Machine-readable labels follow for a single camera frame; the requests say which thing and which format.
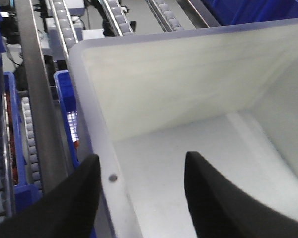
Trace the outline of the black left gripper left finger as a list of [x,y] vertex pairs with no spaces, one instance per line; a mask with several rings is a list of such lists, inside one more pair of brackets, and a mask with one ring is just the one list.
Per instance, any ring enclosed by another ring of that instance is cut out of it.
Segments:
[[96,154],[37,203],[0,224],[0,238],[88,238],[101,192]]

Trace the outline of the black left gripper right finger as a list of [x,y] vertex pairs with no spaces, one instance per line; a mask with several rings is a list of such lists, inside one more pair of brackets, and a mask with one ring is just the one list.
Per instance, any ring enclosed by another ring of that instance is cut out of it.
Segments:
[[186,153],[184,190],[199,238],[298,238],[298,221],[252,198],[197,151]]

